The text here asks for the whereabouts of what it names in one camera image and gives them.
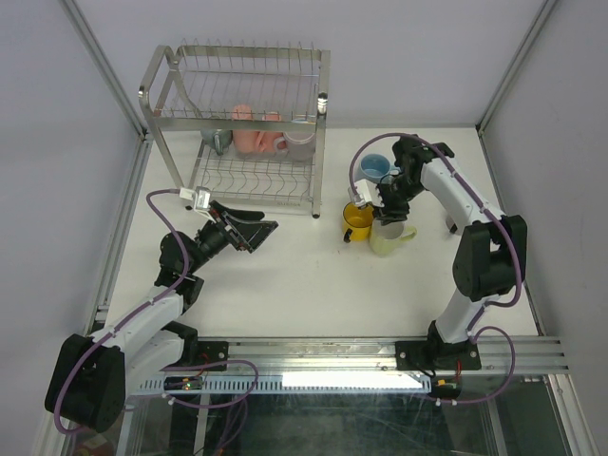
dish rack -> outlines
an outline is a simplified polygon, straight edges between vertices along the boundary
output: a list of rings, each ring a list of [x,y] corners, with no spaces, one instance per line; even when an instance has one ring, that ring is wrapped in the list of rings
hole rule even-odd
[[[152,103],[150,90],[161,68],[167,75],[162,85],[155,85],[159,93]],[[278,153],[241,154],[233,144],[218,155],[201,141],[187,186],[205,186],[213,198],[225,202],[310,204],[313,217],[318,218],[329,78],[328,50],[199,45],[195,41],[192,45],[182,43],[175,52],[169,46],[156,48],[143,76],[139,99],[148,128],[178,187],[186,185],[163,131],[314,133],[314,154],[308,161],[293,161]],[[251,119],[234,120],[237,105],[250,106]],[[277,113],[274,117],[280,120],[264,120],[270,113]]]

white wall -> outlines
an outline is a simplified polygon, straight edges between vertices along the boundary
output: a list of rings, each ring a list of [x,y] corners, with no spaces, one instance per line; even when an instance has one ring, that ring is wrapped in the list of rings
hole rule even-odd
[[[26,455],[136,137],[58,1],[3,1],[0,56],[0,453]]]
[[[182,38],[332,51],[328,122],[475,124],[542,0],[79,0],[133,103]]]
[[[487,131],[504,204],[529,226],[528,283],[608,454],[608,2],[562,1]]]

light green mug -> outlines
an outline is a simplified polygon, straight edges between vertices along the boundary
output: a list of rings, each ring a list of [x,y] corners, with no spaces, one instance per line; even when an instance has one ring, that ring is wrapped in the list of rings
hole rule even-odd
[[[382,226],[380,220],[374,220],[371,225],[370,247],[375,254],[385,257],[397,247],[416,237],[415,227],[406,227],[400,221]]]

rack leg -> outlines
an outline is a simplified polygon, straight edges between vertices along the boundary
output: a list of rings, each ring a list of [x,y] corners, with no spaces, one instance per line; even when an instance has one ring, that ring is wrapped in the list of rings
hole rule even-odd
[[[173,179],[173,183],[175,183],[177,188],[182,188],[183,180],[181,180],[180,170],[175,165],[175,161],[173,160],[171,152],[169,152],[169,147],[167,146],[167,142],[164,140],[161,129],[158,128],[153,122],[148,122],[148,127],[150,128],[150,131],[156,140],[156,144],[161,151],[162,159],[164,160],[164,164],[167,165],[167,169],[169,170],[171,179]]]
[[[325,154],[325,118],[317,119],[316,145],[314,148],[313,218],[321,217],[321,184]]]
[[[190,181],[188,182],[188,188],[194,189],[195,184],[197,183],[197,173],[199,172],[200,161],[202,160],[202,154],[205,150],[205,141],[200,141],[199,153],[197,155],[197,159],[194,160],[194,167],[192,168],[192,174],[190,175]],[[186,205],[186,210],[191,211],[192,206],[190,204]]]

robotic arm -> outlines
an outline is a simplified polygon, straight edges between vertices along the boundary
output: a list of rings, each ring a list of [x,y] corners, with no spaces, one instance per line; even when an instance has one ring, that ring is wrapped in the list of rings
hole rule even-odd
[[[199,196],[208,197],[204,189],[197,192]],[[184,281],[154,305],[140,311],[141,306],[137,306],[122,315],[117,321],[122,322],[125,317],[137,313],[124,325],[109,325],[88,337],[79,334],[69,337],[60,350],[48,388],[45,399],[48,411],[55,410],[60,391],[83,354],[102,340],[101,346],[78,369],[60,407],[61,416],[98,432],[104,432],[116,421],[125,399],[145,379],[172,364],[197,364],[197,330],[174,321],[199,297],[203,280],[194,272],[228,245],[240,251],[254,252],[277,223],[262,221],[262,212],[228,209],[208,198],[205,201],[195,199],[194,203],[209,221],[194,239],[177,232],[189,260]],[[160,266],[154,287],[140,304],[151,302],[183,274],[183,254],[172,234],[161,241]]]
[[[356,182],[351,199],[358,206],[371,204],[374,217],[387,224],[406,220],[409,202],[428,190],[454,220],[455,232],[462,235],[452,266],[456,291],[446,310],[430,324],[427,341],[413,342],[405,348],[411,367],[451,370],[456,359],[476,352],[469,337],[485,306],[509,293],[517,282],[508,241],[495,220],[510,237],[521,280],[525,277],[527,226],[520,216],[506,216],[480,197],[447,145],[429,145],[439,149],[443,159],[424,141],[403,135],[392,147],[399,174],[377,185],[367,180]],[[471,361],[466,363],[469,369],[480,368],[479,358]]]

